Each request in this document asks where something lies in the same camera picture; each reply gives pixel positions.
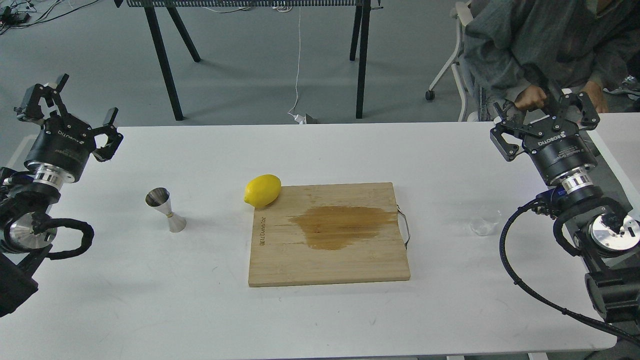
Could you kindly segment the person's right hand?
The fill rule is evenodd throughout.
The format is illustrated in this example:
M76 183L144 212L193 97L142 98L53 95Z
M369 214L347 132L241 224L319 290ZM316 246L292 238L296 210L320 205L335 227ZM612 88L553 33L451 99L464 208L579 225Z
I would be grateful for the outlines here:
M585 92L589 96L590 102L598 114L606 114L610 112L610 107L604 96L603 88L598 82L588 80L580 91Z

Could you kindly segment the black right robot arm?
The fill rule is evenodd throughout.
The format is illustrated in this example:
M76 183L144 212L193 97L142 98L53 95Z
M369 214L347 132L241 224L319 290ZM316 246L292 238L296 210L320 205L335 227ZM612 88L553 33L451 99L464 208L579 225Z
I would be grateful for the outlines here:
M605 196L590 178L590 171L598 162L581 136L581 132L594 130L601 119L585 92L563 93L553 80L544 76L539 82L550 96L543 109L546 117L525 124L498 109L497 121L490 131L491 141L506 161L526 153L548 187L506 221L499 237L500 260L513 283L531 297L565 316L638 346L639 331L629 333L618 324L639 324L639 268L612 268L605 259L639 248L639 222L618 200ZM506 255L506 237L511 225L527 211L553 219L555 241L570 256L586 262L586 290L599 319L547 300L517 275Z

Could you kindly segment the person's left hand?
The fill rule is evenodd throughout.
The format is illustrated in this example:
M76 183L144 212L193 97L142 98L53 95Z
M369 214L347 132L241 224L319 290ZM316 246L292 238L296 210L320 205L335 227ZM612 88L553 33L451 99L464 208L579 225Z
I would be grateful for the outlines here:
M544 108L546 100L546 91L531 84L517 95L514 105L519 111L535 111Z

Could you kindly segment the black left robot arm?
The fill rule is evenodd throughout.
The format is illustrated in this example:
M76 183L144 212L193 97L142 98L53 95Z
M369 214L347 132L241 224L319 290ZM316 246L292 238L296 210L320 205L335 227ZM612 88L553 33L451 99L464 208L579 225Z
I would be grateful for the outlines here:
M90 155L108 161L124 138L114 125L116 107L96 128L67 111L61 93L68 79L64 73L55 85L35 84L14 109L19 121L39 125L39 134L23 162L25 170L1 169L1 316L38 290L33 276L43 260L89 250L95 235L89 223L52 218L47 209L60 200L63 184L80 180Z

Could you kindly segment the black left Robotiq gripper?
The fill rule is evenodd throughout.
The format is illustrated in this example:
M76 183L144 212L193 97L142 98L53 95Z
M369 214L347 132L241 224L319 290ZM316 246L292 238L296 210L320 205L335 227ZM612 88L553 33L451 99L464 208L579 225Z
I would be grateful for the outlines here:
M92 128L75 116L68 116L60 94L69 77L64 73L52 86L37 83L28 88L21 105L14 107L14 112L21 122L42 125L23 162L25 168L34 172L43 165L57 167L67 173L67 182L75 183L82 177L91 153L98 162L110 161L124 136L115 125L118 107L109 109L103 125L97 128ZM45 115L40 105L42 99L48 108L56 107L57 110ZM100 148L97 148L95 141L98 135L107 137L105 145Z

